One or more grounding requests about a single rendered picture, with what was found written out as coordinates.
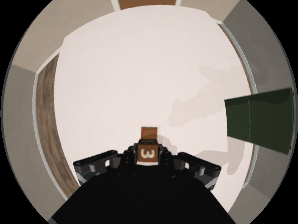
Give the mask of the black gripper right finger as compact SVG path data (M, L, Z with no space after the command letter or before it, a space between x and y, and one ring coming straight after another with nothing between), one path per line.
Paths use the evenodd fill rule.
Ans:
M177 170L183 174L201 180L210 191L214 189L222 169L221 166L186 152L178 152L177 155L170 155L172 155L172 153L168 151L167 147L163 148L162 144L159 144L158 176L175 177ZM189 169L185 167L186 163L189 164Z

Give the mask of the brown wooden tray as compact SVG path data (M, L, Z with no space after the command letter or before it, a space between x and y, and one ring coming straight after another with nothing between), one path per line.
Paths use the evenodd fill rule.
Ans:
M141 127L141 139L157 139L157 127Z

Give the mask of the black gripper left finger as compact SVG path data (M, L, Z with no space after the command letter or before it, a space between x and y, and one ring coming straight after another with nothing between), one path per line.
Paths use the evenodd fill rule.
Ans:
M118 154L117 150L109 150L88 158L74 161L73 166L79 184L82 185L91 177L114 169L117 169L117 175L135 175L135 164L137 164L138 160L137 144L138 143L134 143L133 146L129 146L128 149L124 150L121 154ZM106 166L105 163L108 160L110 165Z

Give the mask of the brown calendar cube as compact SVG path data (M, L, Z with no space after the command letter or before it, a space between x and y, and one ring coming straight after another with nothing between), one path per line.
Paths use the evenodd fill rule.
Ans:
M138 162L158 162L158 141L157 139L139 139L138 141Z

